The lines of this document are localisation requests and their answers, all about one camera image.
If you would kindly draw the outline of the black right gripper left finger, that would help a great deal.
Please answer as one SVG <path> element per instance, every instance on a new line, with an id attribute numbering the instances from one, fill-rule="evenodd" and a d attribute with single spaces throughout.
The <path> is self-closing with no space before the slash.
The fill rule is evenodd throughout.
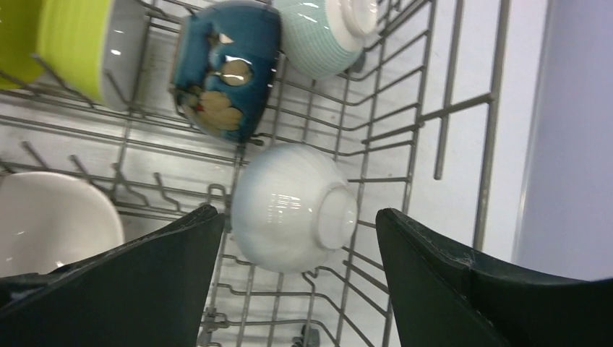
<path id="1" fill-rule="evenodd" d="M 3 346 L 195 346 L 224 214 L 204 205 L 49 273 L 1 279 Z"/>

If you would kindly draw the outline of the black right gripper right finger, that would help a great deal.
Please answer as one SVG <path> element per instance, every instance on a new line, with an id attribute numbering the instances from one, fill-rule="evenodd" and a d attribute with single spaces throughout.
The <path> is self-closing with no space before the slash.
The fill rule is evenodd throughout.
<path id="1" fill-rule="evenodd" d="M 402 346 L 610 346 L 612 280 L 529 270 L 393 208 L 376 232 Z"/>

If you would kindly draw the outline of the beige bowl with black outside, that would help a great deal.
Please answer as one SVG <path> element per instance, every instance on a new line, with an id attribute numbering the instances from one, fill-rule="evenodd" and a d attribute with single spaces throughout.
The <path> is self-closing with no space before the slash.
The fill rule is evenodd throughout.
<path id="1" fill-rule="evenodd" d="M 86 181 L 44 171 L 1 178 L 1 276 L 49 273 L 125 242 L 110 199 Z"/>

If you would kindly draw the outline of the white bowl with blue outside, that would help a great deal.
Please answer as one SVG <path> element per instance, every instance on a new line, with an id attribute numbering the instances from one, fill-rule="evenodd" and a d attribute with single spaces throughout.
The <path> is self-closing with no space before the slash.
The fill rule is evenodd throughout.
<path id="1" fill-rule="evenodd" d="M 303 273 L 349 242 L 358 211 L 355 194 L 329 156 L 285 143 L 262 151 L 240 175 L 231 227 L 249 262 L 277 273 Z"/>

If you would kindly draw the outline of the lime green bowl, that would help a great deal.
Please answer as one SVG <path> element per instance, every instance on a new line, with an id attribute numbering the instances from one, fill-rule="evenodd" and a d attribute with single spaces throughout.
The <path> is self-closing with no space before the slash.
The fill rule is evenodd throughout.
<path id="1" fill-rule="evenodd" d="M 139 1 L 43 1 L 36 54 L 73 90 L 125 111 L 147 33 Z"/>

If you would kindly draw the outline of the pale green plate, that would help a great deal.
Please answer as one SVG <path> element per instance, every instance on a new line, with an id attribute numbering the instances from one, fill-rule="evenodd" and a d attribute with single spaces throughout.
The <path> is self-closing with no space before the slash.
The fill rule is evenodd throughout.
<path id="1" fill-rule="evenodd" d="M 361 55 L 377 28 L 379 4 L 372 0 L 279 0 L 281 50 L 305 77 L 340 74 Z"/>

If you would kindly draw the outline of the yellow green bowl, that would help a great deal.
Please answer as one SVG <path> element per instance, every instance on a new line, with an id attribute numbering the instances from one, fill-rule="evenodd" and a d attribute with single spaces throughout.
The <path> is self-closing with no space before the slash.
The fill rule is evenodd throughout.
<path id="1" fill-rule="evenodd" d="M 35 53 L 43 2 L 1 1 L 1 72 L 26 83 L 43 68 L 31 57 Z"/>

